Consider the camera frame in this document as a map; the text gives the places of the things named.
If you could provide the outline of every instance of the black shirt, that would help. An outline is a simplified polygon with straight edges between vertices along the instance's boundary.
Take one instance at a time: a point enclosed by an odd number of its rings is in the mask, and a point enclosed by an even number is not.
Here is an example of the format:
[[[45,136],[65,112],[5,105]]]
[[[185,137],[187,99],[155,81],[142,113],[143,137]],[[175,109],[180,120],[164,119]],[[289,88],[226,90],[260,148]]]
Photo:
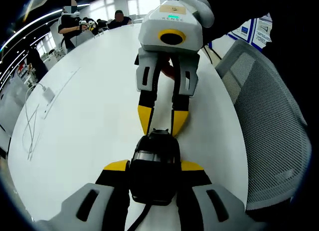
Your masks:
[[[60,32],[63,28],[70,28],[70,27],[75,27],[79,26],[81,18],[80,17],[72,17],[71,15],[68,14],[62,14],[62,16],[59,19],[59,28],[58,31]],[[80,30],[74,30],[68,33],[63,34],[65,39],[71,39],[72,37],[81,34]]]
[[[99,25],[100,28],[106,27],[106,23],[108,23],[106,20],[100,20],[100,21],[98,21],[98,25]]]
[[[117,27],[120,27],[120,26],[123,26],[123,25],[127,25],[129,23],[129,21],[131,21],[131,19],[128,16],[125,16],[123,21],[121,21],[121,22],[118,22],[116,20],[111,21],[108,24],[108,28],[109,29],[114,29],[114,28],[117,28]]]

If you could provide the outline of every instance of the white table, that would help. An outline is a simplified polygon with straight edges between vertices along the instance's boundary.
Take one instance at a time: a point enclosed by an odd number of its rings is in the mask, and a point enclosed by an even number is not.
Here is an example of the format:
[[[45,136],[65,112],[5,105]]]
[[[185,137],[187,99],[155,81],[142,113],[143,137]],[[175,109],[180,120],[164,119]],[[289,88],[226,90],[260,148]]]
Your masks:
[[[71,72],[46,119],[40,87],[30,95],[30,114],[39,104],[31,160],[24,109],[16,123],[8,165],[16,190],[35,220],[50,219],[61,202],[86,183],[94,183],[110,162],[131,159],[143,135],[137,106],[134,61],[140,47],[140,25],[123,26],[87,41],[62,58],[41,80],[57,91]],[[190,100],[190,117],[178,136],[181,157],[203,166],[219,183],[246,204],[248,169],[240,124],[217,72],[199,52],[199,82]],[[173,81],[163,74],[152,127],[170,128]],[[177,207],[152,207],[139,230],[179,230]],[[144,205],[131,200],[128,228]]]

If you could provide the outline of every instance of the chair backrest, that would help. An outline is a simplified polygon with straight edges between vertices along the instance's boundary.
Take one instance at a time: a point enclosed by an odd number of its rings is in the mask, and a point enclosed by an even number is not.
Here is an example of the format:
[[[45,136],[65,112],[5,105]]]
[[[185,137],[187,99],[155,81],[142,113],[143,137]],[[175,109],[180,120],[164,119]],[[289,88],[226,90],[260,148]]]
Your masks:
[[[248,161],[248,210],[294,195],[305,173],[311,145],[306,122],[273,63],[237,40],[216,70],[234,104]]]

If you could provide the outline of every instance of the white device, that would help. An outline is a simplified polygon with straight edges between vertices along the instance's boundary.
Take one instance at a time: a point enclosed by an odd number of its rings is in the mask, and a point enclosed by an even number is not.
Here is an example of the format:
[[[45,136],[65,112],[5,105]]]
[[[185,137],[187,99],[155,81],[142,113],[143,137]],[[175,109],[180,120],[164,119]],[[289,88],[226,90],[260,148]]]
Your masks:
[[[139,41],[147,51],[197,53],[203,46],[202,26],[213,22],[202,0],[167,0],[145,16]]]

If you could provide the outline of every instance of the black cable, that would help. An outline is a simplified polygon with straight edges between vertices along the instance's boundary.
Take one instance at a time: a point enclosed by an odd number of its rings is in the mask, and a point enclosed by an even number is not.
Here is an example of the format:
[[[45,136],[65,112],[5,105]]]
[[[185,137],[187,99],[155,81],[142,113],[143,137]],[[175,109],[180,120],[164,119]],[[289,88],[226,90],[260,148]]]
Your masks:
[[[127,231],[135,231],[150,211],[150,208],[151,205],[145,205],[140,216],[135,220],[135,222],[130,226],[130,228]]]
[[[206,51],[206,53],[207,53],[207,55],[208,55],[208,58],[209,58],[209,60],[210,60],[210,63],[213,64],[213,62],[211,61],[211,58],[210,58],[210,56],[209,56],[209,54],[208,54],[208,51],[206,50],[206,47],[205,47],[205,46],[204,46],[204,49],[205,49],[205,51]]]
[[[214,53],[215,53],[215,55],[221,60],[221,57],[217,54],[217,52],[216,51],[214,51],[214,49],[213,48],[210,48]]]

